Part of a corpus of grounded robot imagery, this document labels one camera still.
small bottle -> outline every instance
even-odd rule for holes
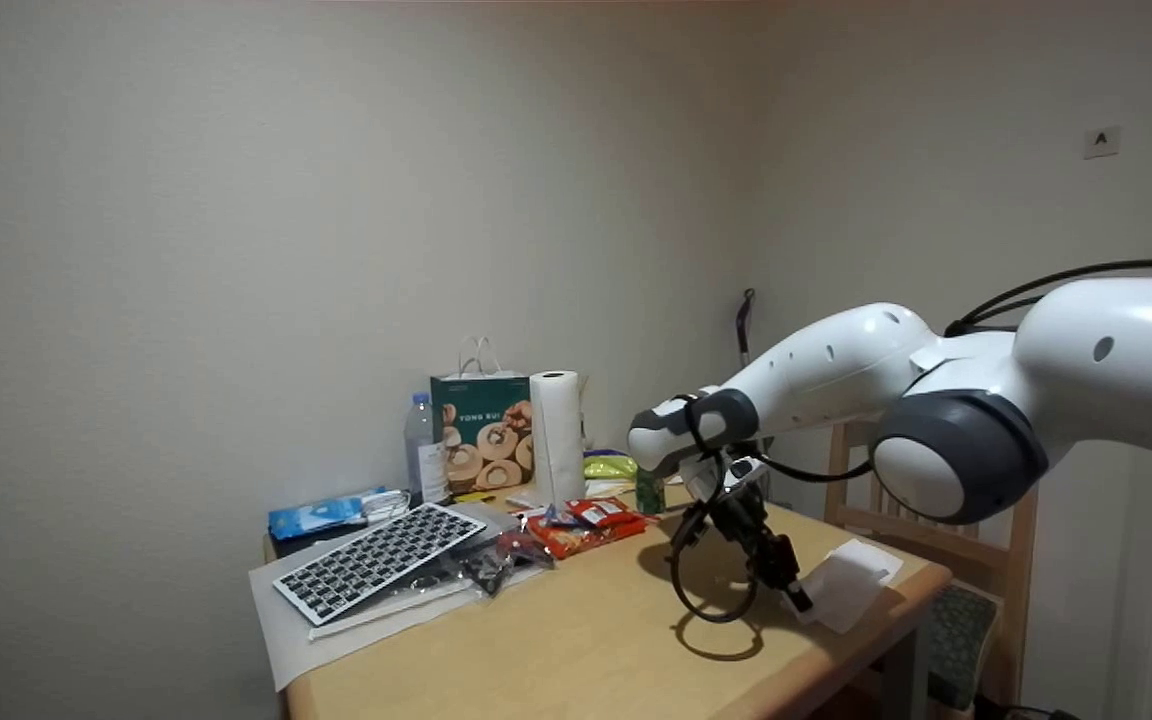
[[[407,494],[413,494],[413,502],[446,502],[447,499],[446,445],[432,432],[428,392],[413,392],[406,440],[407,440]]]

wooden table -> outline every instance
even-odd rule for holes
[[[849,634],[806,628],[773,590],[737,623],[706,623],[672,596],[662,524],[301,674],[286,695],[294,720],[807,714],[879,656],[890,714],[926,714],[917,628],[948,584],[941,562],[903,557],[895,586]],[[852,538],[784,506],[770,524],[806,573]],[[746,577],[742,557],[710,530],[688,552],[688,586],[720,599],[727,577]]]

white wall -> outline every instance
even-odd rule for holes
[[[763,340],[860,301],[941,329],[1020,281],[1152,257],[1152,0],[800,0],[763,35]],[[1090,129],[1120,129],[1120,155],[1084,161]],[[821,459],[818,440],[784,447]],[[1044,479],[1027,702],[1152,714],[1139,530],[1152,455],[1078,447]]]
[[[727,371],[748,16],[0,0],[0,720],[277,714],[264,506],[490,334],[591,440]]]

electrical outlet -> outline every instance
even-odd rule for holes
[[[1120,129],[1084,131],[1084,161],[1104,161],[1120,152]]]

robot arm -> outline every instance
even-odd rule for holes
[[[873,470],[944,524],[1003,512],[1078,440],[1152,447],[1152,281],[1078,281],[1016,332],[935,334],[867,303],[818,318],[715,387],[627,429],[650,475],[760,440],[873,416]]]

